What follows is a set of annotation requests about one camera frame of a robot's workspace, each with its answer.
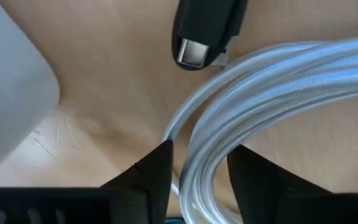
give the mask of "cable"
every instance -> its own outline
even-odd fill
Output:
[[[242,223],[213,192],[216,168],[238,144],[293,114],[358,96],[358,39],[281,44],[237,59],[182,104],[163,140],[175,140],[189,116],[217,91],[194,127],[180,183],[172,181],[191,224],[202,223],[200,214],[210,223]]]

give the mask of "black plastic piece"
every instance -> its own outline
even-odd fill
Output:
[[[358,224],[358,194],[333,194],[244,146],[227,165],[244,223]]]
[[[172,31],[172,55],[185,70],[200,70],[210,65],[232,37],[239,34],[247,0],[181,0]],[[177,62],[182,39],[209,46],[201,68]]]
[[[0,223],[163,224],[172,157],[165,141],[100,189],[0,189]]]

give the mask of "wooden table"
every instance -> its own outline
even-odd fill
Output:
[[[53,112],[0,165],[0,185],[98,186],[157,146],[170,118],[220,68],[180,70],[177,0],[0,0],[54,69]],[[232,56],[300,40],[358,36],[358,0],[250,0]],[[175,142],[175,169],[199,114]],[[335,192],[358,192],[358,99],[300,114],[247,143]],[[224,167],[216,191],[235,208]],[[172,197],[169,214],[179,213]]]

